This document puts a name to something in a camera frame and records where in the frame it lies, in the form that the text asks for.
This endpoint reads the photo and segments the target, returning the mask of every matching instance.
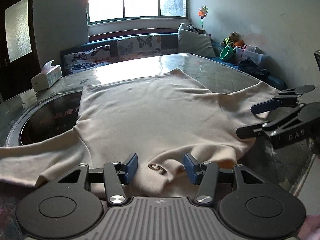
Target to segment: door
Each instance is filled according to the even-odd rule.
[[[32,0],[0,0],[0,93],[7,100],[32,88],[40,73]]]

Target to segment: cushion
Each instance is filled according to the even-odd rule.
[[[63,64],[66,75],[110,64],[110,46],[65,55]]]
[[[161,36],[143,35],[117,40],[120,61],[161,56]]]
[[[207,35],[178,30],[178,53],[192,53],[201,57],[216,57],[211,39]]]

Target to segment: white pillow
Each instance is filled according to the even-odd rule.
[[[216,57],[210,37],[183,29],[178,30],[178,53],[192,53],[206,58]]]

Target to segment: green bowl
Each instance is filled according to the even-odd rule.
[[[233,48],[231,46],[226,46],[220,53],[220,59],[223,62],[228,62],[233,56]]]

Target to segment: window frame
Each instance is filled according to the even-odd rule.
[[[89,0],[86,0],[86,11],[87,11],[87,24],[94,25],[99,23],[106,23],[106,22],[113,22],[113,21],[121,21],[121,20],[130,20],[130,19],[158,19],[158,18],[167,18],[167,19],[188,19],[188,13],[189,13],[189,4],[188,0],[186,0],[186,16],[164,16],[161,15],[161,3],[160,0],[158,0],[158,16],[139,16],[139,17],[125,17],[125,9],[124,9],[124,0],[122,0],[123,3],[123,12],[124,17],[122,18],[114,18],[114,19],[108,19],[108,20],[101,20],[96,22],[90,22],[90,12],[89,12]]]

